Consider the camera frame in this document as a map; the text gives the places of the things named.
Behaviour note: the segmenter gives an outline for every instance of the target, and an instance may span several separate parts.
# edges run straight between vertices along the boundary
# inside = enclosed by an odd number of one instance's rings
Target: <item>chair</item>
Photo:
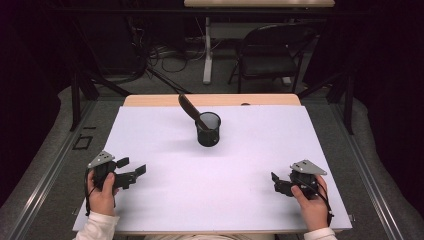
[[[316,31],[305,24],[268,25],[252,30],[241,42],[228,84],[231,84],[238,67],[238,93],[241,92],[243,79],[275,80],[283,77],[294,77],[294,93],[303,50],[316,35]]]

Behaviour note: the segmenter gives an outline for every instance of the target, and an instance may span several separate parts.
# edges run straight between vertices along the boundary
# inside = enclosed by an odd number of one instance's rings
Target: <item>person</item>
[[[91,206],[90,215],[84,228],[76,235],[76,240],[110,240],[113,238],[115,226],[119,221],[119,217],[115,216],[115,200],[114,195],[117,190],[112,192],[115,176],[109,173],[103,184],[103,191],[95,188],[93,184],[93,171],[88,174],[87,186],[91,191],[89,201]],[[323,196],[327,196],[327,184],[324,179],[317,175],[319,188]],[[294,185],[292,193],[300,205],[302,217],[306,223],[308,232],[304,234],[305,240],[335,240],[334,231],[327,224],[327,206],[324,201],[316,197],[308,200],[298,186]],[[272,234],[244,234],[244,235],[153,235],[146,236],[145,240],[267,240],[274,239]]]

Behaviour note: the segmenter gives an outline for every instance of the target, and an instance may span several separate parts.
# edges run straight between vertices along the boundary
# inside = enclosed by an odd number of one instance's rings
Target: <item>sleeve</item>
[[[321,228],[305,233],[305,240],[337,240],[336,234],[331,228]]]
[[[119,217],[90,212],[84,228],[77,233],[75,240],[111,240]]]

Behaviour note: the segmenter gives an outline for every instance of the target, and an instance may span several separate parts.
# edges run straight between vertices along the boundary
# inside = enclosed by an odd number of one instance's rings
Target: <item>black cup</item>
[[[219,127],[221,126],[221,118],[213,112],[204,112],[200,114],[200,119],[208,126],[209,129],[202,129],[195,121],[197,129],[197,141],[204,147],[215,146],[219,142]]]

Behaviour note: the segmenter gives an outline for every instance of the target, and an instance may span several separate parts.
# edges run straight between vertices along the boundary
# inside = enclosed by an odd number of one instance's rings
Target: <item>white tabletop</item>
[[[185,0],[186,7],[333,7],[334,0]]]
[[[296,200],[275,192],[271,180],[271,172],[288,180],[289,166],[303,159],[328,173],[331,227],[352,227],[303,106],[198,109],[222,119],[214,147],[197,142],[194,121],[180,107],[121,107],[105,150],[130,158],[118,173],[143,164],[147,172],[116,196],[117,233],[305,231]],[[87,221],[84,206],[74,231]]]

